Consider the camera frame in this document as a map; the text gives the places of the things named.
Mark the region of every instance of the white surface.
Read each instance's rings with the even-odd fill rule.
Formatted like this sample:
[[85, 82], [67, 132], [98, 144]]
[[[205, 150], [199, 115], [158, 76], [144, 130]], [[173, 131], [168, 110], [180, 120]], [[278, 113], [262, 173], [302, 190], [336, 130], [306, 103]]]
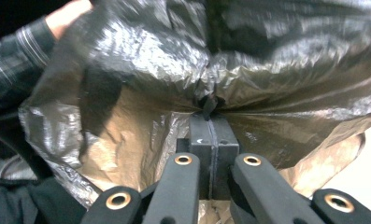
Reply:
[[365, 148], [360, 156], [323, 188], [346, 192], [371, 210], [371, 128], [365, 134]]

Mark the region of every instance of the garbage bag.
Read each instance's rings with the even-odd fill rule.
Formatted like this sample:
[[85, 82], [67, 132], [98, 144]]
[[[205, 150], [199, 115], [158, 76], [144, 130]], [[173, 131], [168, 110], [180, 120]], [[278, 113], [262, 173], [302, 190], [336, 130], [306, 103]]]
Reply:
[[371, 126], [371, 0], [109, 0], [77, 20], [20, 110], [86, 207], [157, 181], [188, 118], [228, 118], [278, 169]]

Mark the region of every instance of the wrinkled plastic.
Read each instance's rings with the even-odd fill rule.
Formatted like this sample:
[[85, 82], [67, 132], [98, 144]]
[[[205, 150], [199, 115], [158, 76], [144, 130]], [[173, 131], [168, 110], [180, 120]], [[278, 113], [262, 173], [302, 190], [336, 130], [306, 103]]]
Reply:
[[20, 117], [90, 206], [98, 189], [158, 180], [190, 114], [215, 106], [278, 169], [366, 130], [371, 1], [102, 1], [67, 30]]

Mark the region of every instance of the hand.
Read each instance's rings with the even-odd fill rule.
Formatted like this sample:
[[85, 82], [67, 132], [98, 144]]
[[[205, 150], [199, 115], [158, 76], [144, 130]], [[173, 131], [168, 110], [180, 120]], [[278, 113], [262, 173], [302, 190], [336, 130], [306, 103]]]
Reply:
[[46, 24], [56, 39], [60, 39], [65, 29], [80, 15], [92, 9], [89, 0], [72, 0], [46, 17]]

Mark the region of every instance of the person's arm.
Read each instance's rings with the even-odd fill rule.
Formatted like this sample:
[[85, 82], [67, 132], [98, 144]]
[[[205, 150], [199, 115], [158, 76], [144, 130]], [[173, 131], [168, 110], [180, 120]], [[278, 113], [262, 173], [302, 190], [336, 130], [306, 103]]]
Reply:
[[0, 109], [19, 104], [30, 94], [49, 61], [55, 41], [91, 8], [88, 0], [73, 0], [0, 40]]

